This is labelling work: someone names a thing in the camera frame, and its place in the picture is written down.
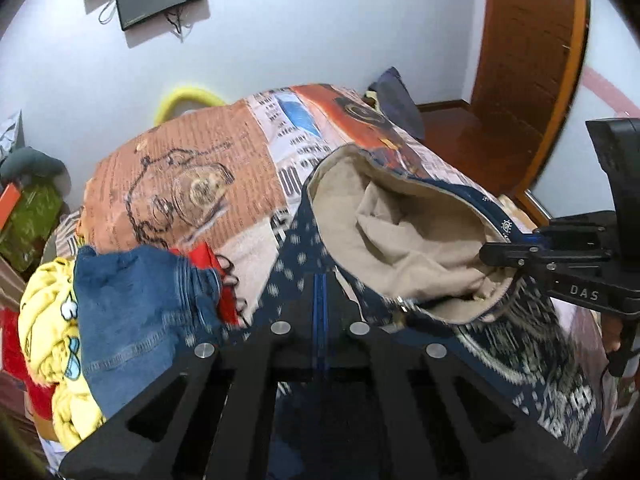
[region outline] silver rivet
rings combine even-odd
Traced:
[[[440,343],[431,343],[427,345],[427,355],[434,359],[442,359],[447,355],[447,347]]]
[[[275,335],[285,335],[291,330],[291,325],[286,321],[276,321],[271,325],[271,331]]]
[[[213,352],[215,351],[216,347],[211,343],[200,343],[198,346],[196,346],[193,352],[200,359],[206,359],[207,357],[211,357],[213,355]]]
[[[371,330],[369,328],[369,325],[362,321],[356,321],[355,323],[351,323],[349,327],[349,331],[353,335],[365,335],[369,333],[369,330]]]

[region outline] yellow curved tube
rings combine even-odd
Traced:
[[[165,121],[169,120],[171,113],[174,111],[175,105],[180,101],[194,101],[201,103],[205,106],[224,106],[226,103],[220,99],[217,95],[212,94],[202,88],[196,88],[193,86],[183,86],[175,89],[167,97],[162,99],[160,107],[156,112],[156,118],[154,119],[154,126],[159,126]]]

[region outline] orange box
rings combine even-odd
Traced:
[[[0,230],[4,228],[11,211],[20,200],[20,190],[15,184],[9,184],[4,188],[2,196],[0,196]]]

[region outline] folded blue denim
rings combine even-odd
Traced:
[[[104,416],[170,368],[180,350],[220,332],[221,287],[214,269],[197,269],[155,247],[109,254],[80,249],[74,291],[82,372]]]

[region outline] yellow clothing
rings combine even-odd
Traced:
[[[53,427],[69,450],[104,422],[80,366],[74,262],[56,258],[33,274],[20,300],[18,336],[31,377],[57,383],[51,400]]]

